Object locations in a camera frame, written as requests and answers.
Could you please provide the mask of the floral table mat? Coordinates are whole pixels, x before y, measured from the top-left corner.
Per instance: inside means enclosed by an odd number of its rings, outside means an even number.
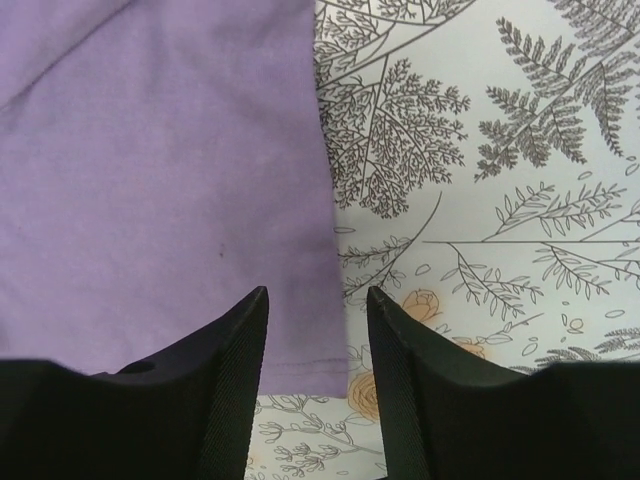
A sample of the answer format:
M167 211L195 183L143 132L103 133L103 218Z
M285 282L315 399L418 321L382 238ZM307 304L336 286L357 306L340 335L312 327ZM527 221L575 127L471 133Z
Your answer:
M366 294L531 372L639 358L639 5L320 1L345 399L264 395L250 479L386 472Z

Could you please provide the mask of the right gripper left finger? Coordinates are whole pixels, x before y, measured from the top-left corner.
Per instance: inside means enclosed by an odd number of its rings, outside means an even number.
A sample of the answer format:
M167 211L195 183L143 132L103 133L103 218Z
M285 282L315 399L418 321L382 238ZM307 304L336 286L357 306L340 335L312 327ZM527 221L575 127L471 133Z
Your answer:
M269 298L114 374L48 360L1 364L5 479L240 479L263 361Z

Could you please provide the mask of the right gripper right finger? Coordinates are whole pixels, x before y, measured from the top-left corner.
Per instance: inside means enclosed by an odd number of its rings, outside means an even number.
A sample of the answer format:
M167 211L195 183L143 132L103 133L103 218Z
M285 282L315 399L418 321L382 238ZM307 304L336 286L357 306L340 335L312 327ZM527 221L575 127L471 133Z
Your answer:
M484 360L381 289L367 324L391 479L635 479L639 367L556 363L531 375Z

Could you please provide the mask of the purple t shirt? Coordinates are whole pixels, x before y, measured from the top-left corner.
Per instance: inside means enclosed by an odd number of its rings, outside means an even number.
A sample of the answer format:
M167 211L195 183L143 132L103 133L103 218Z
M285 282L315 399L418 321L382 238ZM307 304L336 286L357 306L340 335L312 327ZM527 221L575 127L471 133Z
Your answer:
M263 394L342 397L310 1L1 5L1 354L116 371L264 286Z

